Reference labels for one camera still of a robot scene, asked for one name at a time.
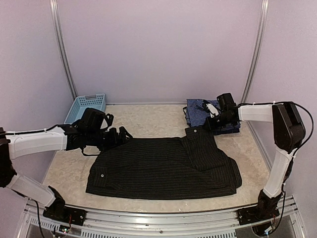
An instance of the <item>folded clothing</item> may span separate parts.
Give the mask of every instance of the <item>folded clothing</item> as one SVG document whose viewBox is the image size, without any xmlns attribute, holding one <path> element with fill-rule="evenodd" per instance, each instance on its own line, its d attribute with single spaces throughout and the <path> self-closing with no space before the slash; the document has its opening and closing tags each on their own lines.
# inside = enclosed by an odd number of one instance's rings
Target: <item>folded clothing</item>
<svg viewBox="0 0 317 238">
<path fill-rule="evenodd" d="M 185 115 L 187 124 L 190 127 L 203 125 L 206 121 L 206 118 L 210 117 L 210 113 L 205 111 L 204 101 L 207 101 L 214 105 L 216 108 L 219 108 L 219 103 L 217 100 L 187 99 L 187 108 Z M 214 135 L 239 133 L 240 127 L 240 123 L 238 123 L 237 125 L 227 124 L 226 126 L 222 126 L 212 130 L 212 132 Z"/>
<path fill-rule="evenodd" d="M 196 199 L 236 193 L 236 162 L 217 148 L 212 132 L 185 129 L 183 138 L 132 138 L 100 154 L 87 193 L 135 199 Z"/>
</svg>

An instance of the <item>light blue plastic basket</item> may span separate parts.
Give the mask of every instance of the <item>light blue plastic basket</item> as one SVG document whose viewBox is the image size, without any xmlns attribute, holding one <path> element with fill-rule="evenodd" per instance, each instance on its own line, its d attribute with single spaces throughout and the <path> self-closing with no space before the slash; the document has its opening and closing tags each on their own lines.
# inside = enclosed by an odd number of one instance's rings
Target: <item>light blue plastic basket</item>
<svg viewBox="0 0 317 238">
<path fill-rule="evenodd" d="M 80 119 L 86 108 L 95 108 L 100 111 L 106 109 L 105 94 L 96 94 L 93 96 L 80 96 L 75 99 L 65 120 L 65 124 L 72 124 Z"/>
</svg>

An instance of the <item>vertical metal post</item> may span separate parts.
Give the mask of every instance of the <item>vertical metal post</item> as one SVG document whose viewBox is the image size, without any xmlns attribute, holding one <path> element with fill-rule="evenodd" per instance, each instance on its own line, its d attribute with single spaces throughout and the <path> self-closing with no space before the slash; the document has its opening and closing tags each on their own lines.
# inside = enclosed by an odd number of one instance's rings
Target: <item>vertical metal post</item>
<svg viewBox="0 0 317 238">
<path fill-rule="evenodd" d="M 71 93 L 71 96 L 73 100 L 78 96 L 77 95 L 77 90 L 70 72 L 69 64 L 68 64 L 68 59 L 66 55 L 66 50 L 65 50 L 65 45 L 63 41 L 63 34 L 61 31 L 61 25 L 60 25 L 60 19 L 59 19 L 59 14 L 58 14 L 58 5 L 57 5 L 57 0 L 50 0 L 51 4 L 51 12 L 52 12 L 52 17 L 53 17 L 53 24 L 54 24 L 54 29 L 56 33 L 56 38 L 57 38 L 57 44 L 60 52 L 60 56 L 62 59 L 62 63 L 64 66 L 64 70 L 66 73 L 67 77 L 67 84 Z"/>
<path fill-rule="evenodd" d="M 261 50 L 261 45 L 262 45 L 262 40 L 263 40 L 263 35 L 264 35 L 264 28 L 265 28 L 265 23 L 266 23 L 266 17 L 267 17 L 267 10 L 268 10 L 268 1 L 269 0 L 262 0 L 262 8 L 261 8 L 261 15 L 260 15 L 260 22 L 259 22 L 259 28 L 258 28 L 258 34 L 257 34 L 257 40 L 256 40 L 256 45 L 253 51 L 253 56 L 252 56 L 252 61 L 251 61 L 251 66 L 249 69 L 249 74 L 248 74 L 248 79 L 246 86 L 244 88 L 244 92 L 242 95 L 241 102 L 245 103 L 247 101 L 251 85 L 253 82 L 253 77 L 254 73 L 257 67 L 259 55 L 260 55 L 260 50 Z"/>
</svg>

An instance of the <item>beige marble table surface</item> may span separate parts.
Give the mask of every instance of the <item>beige marble table surface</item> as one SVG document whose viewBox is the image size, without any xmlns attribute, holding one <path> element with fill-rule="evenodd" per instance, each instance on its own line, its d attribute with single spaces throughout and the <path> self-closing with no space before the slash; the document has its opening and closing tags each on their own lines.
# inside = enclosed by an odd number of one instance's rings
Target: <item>beige marble table surface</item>
<svg viewBox="0 0 317 238">
<path fill-rule="evenodd" d="M 185 136 L 184 105 L 116 105 L 106 107 L 114 115 L 113 126 L 124 126 L 135 138 Z M 215 137 L 218 147 L 235 159 L 242 176 L 242 186 L 235 195 L 191 200 L 142 200 L 103 197 L 85 192 L 89 169 L 96 157 L 85 157 L 80 150 L 57 152 L 44 184 L 57 189 L 67 204 L 130 212 L 193 212 L 231 208 L 257 202 L 259 191 L 268 178 L 248 125 L 240 133 Z M 88 153 L 98 153 L 87 148 Z"/>
</svg>

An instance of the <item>blue plaid shirt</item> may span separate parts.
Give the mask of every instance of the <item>blue plaid shirt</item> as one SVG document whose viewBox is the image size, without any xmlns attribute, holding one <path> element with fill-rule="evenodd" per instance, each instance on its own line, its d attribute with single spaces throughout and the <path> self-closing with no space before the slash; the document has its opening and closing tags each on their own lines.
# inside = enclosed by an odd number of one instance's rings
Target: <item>blue plaid shirt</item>
<svg viewBox="0 0 317 238">
<path fill-rule="evenodd" d="M 213 104 L 216 108 L 219 108 L 217 100 L 207 101 Z M 210 117 L 210 113 L 205 111 L 203 99 L 187 99 L 186 121 L 190 127 L 203 125 L 207 117 Z M 226 126 L 213 130 L 213 133 L 214 135 L 238 133 L 240 131 L 240 127 L 240 123 L 235 126 L 227 124 Z"/>
</svg>

